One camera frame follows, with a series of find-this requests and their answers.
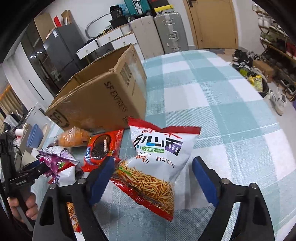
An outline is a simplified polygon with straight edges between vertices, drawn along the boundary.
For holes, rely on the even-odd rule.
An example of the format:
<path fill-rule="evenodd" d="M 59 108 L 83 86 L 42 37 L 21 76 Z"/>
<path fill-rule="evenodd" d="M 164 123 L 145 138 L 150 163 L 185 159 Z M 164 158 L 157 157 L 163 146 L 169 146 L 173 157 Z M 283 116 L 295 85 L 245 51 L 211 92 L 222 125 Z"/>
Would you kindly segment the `red Oreo cookie pack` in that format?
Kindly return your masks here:
<path fill-rule="evenodd" d="M 91 172 L 97 169 L 107 157 L 115 158 L 117 165 L 120 161 L 119 151 L 123 132 L 124 129 L 121 129 L 92 136 L 86 149 L 82 171 Z"/>

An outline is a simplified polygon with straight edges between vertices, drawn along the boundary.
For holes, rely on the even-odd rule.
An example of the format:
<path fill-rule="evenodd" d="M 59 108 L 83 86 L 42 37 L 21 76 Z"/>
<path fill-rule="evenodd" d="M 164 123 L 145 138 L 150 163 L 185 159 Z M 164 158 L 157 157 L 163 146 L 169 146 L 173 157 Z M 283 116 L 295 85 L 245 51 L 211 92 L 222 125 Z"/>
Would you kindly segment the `white red noodle snack bag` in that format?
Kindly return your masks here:
<path fill-rule="evenodd" d="M 191 156 L 199 126 L 160 128 L 129 118 L 130 138 L 136 155 L 119 162 L 111 181 L 137 204 L 172 221 L 175 180 Z"/>

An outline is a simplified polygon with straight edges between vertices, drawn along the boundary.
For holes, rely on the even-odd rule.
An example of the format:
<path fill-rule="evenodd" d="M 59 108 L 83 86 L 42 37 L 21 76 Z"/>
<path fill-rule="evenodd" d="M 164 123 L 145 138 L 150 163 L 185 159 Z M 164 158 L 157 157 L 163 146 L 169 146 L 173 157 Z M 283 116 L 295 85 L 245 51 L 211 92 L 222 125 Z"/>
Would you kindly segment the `purple candy bag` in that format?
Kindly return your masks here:
<path fill-rule="evenodd" d="M 58 182 L 60 172 L 79 164 L 68 149 L 61 146 L 38 149 L 38 152 L 40 163 L 45 163 L 50 168 L 45 174 L 47 178 L 51 177 L 49 184 Z"/>

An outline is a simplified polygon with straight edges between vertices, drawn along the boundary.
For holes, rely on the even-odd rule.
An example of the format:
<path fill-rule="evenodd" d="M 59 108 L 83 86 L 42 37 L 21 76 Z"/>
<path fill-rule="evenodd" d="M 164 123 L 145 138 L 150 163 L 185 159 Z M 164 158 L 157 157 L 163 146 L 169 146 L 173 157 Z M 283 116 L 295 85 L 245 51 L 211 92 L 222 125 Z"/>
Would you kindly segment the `orange bread roll pack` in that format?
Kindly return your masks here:
<path fill-rule="evenodd" d="M 90 137 L 90 132 L 73 127 L 57 135 L 54 139 L 54 145 L 65 148 L 82 147 L 88 145 Z"/>

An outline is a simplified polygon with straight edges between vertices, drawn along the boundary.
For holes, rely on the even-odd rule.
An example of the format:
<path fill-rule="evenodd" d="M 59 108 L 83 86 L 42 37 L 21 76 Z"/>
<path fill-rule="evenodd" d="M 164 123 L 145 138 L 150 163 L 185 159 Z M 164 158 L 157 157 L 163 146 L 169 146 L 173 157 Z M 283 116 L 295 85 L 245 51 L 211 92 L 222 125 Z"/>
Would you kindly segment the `blue plastic basin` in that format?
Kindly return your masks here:
<path fill-rule="evenodd" d="M 42 130 L 37 124 L 35 124 L 29 133 L 26 146 L 29 148 L 37 149 L 38 146 L 41 144 L 43 137 L 44 137 L 44 134 Z"/>

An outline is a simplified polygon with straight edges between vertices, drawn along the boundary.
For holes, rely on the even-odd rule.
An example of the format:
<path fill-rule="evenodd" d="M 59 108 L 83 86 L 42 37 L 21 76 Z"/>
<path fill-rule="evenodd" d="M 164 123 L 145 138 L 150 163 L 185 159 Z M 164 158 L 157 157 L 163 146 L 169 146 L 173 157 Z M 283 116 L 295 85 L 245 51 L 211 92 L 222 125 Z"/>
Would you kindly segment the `teal checkered tablecloth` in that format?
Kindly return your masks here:
<path fill-rule="evenodd" d="M 276 240 L 295 224 L 295 145 L 283 125 L 239 72 L 215 53 L 192 50 L 142 62 L 147 75 L 146 120 L 161 128 L 200 126 L 192 156 L 238 185 L 256 183 Z M 175 213 L 167 221 L 136 204 L 113 183 L 94 208 L 109 240 L 197 240 L 214 207 L 192 164 L 175 184 Z"/>

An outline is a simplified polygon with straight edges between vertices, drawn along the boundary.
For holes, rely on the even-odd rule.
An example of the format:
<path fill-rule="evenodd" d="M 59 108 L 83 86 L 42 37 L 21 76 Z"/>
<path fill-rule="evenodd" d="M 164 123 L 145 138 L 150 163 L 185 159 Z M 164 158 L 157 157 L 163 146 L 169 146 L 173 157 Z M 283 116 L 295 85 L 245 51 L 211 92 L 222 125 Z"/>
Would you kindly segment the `white sneaker on floor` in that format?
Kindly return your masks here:
<path fill-rule="evenodd" d="M 287 97 L 286 95 L 280 90 L 278 87 L 276 91 L 269 90 L 268 91 L 268 97 L 271 101 L 276 113 L 278 115 L 283 115 L 283 112 L 285 110 L 285 106 L 287 105 Z"/>

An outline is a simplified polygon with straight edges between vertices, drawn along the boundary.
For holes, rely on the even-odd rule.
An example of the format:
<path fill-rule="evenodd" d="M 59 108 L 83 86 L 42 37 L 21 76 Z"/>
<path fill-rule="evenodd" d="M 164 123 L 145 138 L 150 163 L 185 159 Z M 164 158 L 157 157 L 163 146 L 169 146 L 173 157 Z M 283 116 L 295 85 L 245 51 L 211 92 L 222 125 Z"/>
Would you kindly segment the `black trash bin with wrappers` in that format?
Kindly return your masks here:
<path fill-rule="evenodd" d="M 255 88 L 255 90 L 265 98 L 269 92 L 269 87 L 266 81 L 266 77 L 262 71 L 256 67 L 249 68 L 248 66 L 242 66 L 238 69 L 239 73 L 247 79 L 247 81 Z"/>

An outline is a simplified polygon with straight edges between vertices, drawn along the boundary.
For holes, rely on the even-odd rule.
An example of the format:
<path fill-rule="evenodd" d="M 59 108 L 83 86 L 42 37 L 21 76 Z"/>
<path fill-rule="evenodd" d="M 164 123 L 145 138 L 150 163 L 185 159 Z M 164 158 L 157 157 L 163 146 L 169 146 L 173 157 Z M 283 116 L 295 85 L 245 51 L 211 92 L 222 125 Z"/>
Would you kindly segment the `small cardboard box on floor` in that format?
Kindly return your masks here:
<path fill-rule="evenodd" d="M 275 70 L 271 66 L 262 60 L 254 60 L 253 66 L 258 68 L 263 73 L 267 79 L 267 83 L 271 83 L 273 81 Z"/>

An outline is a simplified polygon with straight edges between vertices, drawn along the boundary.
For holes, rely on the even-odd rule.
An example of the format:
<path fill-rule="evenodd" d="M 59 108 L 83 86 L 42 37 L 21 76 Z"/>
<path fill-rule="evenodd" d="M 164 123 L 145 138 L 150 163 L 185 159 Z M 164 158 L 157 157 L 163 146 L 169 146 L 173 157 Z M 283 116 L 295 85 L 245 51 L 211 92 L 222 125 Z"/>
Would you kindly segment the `black refrigerator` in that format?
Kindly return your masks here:
<path fill-rule="evenodd" d="M 54 69 L 56 85 L 61 89 L 77 72 L 88 65 L 76 52 L 84 46 L 84 41 L 74 24 L 53 29 L 43 44 Z"/>

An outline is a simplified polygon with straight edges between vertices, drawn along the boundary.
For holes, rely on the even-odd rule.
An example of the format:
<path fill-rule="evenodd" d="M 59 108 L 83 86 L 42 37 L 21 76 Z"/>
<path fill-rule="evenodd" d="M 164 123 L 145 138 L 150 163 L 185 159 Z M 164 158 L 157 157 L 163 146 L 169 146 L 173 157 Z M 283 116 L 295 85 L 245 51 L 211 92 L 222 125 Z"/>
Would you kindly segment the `beige suitcase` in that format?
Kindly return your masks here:
<path fill-rule="evenodd" d="M 130 22 L 130 26 L 145 59 L 164 54 L 163 46 L 152 16 L 135 19 Z"/>

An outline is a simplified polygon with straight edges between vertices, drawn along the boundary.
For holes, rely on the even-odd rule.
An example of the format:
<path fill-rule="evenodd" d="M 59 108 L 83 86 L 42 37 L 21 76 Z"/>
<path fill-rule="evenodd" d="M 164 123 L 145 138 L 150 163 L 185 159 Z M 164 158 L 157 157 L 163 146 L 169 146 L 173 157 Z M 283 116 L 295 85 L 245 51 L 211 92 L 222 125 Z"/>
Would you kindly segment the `black bag on desk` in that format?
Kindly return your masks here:
<path fill-rule="evenodd" d="M 109 22 L 111 23 L 112 28 L 115 29 L 128 23 L 123 10 L 119 5 L 111 6 L 110 14 L 112 19 Z"/>

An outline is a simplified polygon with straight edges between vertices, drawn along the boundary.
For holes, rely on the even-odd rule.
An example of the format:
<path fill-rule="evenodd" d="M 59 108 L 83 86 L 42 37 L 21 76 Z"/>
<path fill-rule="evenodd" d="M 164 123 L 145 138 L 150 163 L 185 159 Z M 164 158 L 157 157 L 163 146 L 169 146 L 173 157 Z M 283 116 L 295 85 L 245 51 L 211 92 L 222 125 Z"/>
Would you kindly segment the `wooden shoe rack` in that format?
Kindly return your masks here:
<path fill-rule="evenodd" d="M 273 80 L 289 101 L 295 100 L 295 44 L 278 22 L 258 4 L 252 5 L 264 47 L 262 60 L 275 70 Z"/>

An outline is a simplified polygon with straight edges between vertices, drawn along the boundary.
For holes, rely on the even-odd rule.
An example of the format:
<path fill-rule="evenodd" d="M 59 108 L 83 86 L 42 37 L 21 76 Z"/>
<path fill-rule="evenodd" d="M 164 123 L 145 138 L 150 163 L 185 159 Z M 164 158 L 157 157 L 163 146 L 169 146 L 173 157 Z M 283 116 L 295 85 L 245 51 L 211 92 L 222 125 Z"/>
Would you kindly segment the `wooden door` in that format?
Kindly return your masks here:
<path fill-rule="evenodd" d="M 184 1 L 184 5 L 197 48 L 238 48 L 232 1 Z"/>

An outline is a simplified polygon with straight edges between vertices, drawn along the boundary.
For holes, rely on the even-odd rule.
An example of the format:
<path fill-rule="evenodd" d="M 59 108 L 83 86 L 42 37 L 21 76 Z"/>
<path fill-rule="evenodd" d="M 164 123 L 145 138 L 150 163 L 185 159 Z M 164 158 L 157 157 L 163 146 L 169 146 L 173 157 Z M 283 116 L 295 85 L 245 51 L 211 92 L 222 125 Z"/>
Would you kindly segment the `teal suitcase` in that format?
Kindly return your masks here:
<path fill-rule="evenodd" d="M 141 16 L 151 13 L 151 8 L 147 0 L 124 0 L 131 15 Z"/>

